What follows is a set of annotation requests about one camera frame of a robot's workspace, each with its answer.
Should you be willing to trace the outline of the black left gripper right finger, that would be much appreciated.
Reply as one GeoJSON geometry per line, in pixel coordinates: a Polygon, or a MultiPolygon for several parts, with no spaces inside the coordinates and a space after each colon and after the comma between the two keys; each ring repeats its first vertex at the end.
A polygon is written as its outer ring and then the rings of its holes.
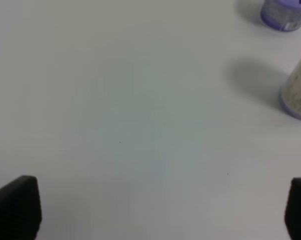
{"type": "Polygon", "coordinates": [[[284,221],[290,239],[301,240],[301,177],[291,181],[284,221]]]}

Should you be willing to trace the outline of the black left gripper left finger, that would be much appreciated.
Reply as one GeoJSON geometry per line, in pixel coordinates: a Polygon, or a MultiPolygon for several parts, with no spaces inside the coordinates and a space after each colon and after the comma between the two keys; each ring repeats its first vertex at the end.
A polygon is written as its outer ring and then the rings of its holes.
{"type": "Polygon", "coordinates": [[[34,240],[41,222],[36,177],[22,175],[0,188],[0,240],[34,240]]]}

